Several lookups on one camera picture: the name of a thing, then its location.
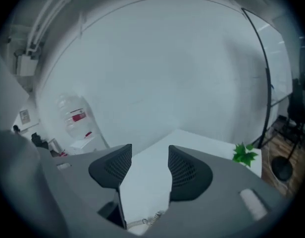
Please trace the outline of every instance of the desk surface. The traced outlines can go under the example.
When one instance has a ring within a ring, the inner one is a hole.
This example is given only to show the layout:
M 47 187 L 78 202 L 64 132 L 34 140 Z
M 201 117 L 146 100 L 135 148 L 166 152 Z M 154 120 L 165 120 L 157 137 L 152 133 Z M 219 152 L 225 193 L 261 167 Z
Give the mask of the desk surface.
M 177 145 L 232 160 L 235 145 L 196 135 L 183 130 L 171 134 L 132 158 L 132 166 L 121 184 L 121 202 L 126 222 L 154 216 L 166 211 L 172 177 L 168 169 L 168 147 Z M 261 177 L 261 150 L 249 168 Z

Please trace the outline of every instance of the red label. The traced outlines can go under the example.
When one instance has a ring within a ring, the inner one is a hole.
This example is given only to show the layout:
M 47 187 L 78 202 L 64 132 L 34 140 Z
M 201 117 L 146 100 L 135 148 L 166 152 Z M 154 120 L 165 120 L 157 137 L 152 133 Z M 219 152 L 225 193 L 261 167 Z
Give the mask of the red label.
M 79 121 L 79 120 L 83 119 L 84 117 L 86 117 L 86 114 L 83 112 L 81 114 L 74 115 L 72 117 L 72 119 L 73 119 L 73 121 Z

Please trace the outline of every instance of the ceiling pipe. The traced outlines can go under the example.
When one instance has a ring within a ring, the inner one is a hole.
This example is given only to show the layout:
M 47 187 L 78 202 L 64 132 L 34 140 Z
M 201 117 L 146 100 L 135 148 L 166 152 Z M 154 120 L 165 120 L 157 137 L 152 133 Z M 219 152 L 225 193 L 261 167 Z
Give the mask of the ceiling pipe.
M 41 28 L 39 29 L 39 32 L 37 33 L 35 39 L 34 39 L 34 45 L 35 49 L 34 51 L 37 50 L 39 42 L 41 41 L 41 38 L 43 37 L 43 35 L 45 34 L 46 30 L 48 29 L 48 27 L 50 26 L 51 22 L 53 21 L 53 19 L 57 16 L 57 14 L 62 10 L 62 8 L 68 3 L 67 0 L 61 0 L 59 1 L 55 7 L 52 9 L 52 11 L 49 13 L 49 15 L 47 16 L 47 18 L 44 20 Z
M 29 33 L 29 36 L 28 36 L 28 40 L 27 40 L 27 46 L 26 46 L 26 55 L 28 55 L 29 51 L 30 51 L 30 45 L 32 43 L 32 40 L 33 40 L 33 37 L 34 37 L 34 34 L 37 30 L 37 27 L 40 23 L 40 20 L 42 19 L 43 15 L 45 14 L 45 12 L 47 11 L 47 9 L 49 8 L 49 6 L 51 5 L 53 0 L 47 0 L 47 2 L 44 4 L 44 7 L 42 8 L 42 10 L 39 12 L 37 18 L 36 18 L 36 21 L 33 25 L 33 27 L 31 28 L 31 31 Z

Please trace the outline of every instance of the white curved wall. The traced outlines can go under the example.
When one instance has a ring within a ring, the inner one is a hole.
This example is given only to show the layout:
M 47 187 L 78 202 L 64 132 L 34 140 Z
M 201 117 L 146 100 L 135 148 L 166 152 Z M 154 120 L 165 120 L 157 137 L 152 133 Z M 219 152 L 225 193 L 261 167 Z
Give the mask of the white curved wall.
M 63 148 L 73 140 L 54 102 L 71 90 L 89 103 L 109 146 L 132 143 L 133 154 L 176 128 L 233 143 L 261 134 L 262 49 L 248 20 L 221 4 L 134 3 L 95 22 L 50 60 L 56 62 L 44 67 L 37 105 Z

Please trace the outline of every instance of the green plant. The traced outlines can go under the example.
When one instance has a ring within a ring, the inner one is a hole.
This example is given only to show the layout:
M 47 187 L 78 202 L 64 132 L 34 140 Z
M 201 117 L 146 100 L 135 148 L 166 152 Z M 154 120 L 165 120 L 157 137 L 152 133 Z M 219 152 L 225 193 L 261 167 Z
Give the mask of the green plant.
M 251 166 L 251 161 L 255 160 L 255 156 L 257 156 L 257 153 L 251 152 L 251 150 L 253 150 L 253 146 L 252 145 L 247 145 L 245 147 L 245 145 L 243 143 L 239 144 L 239 145 L 235 145 L 236 149 L 234 149 L 234 157 L 233 157 L 233 161 L 235 162 L 242 162 L 244 163 L 246 166 Z

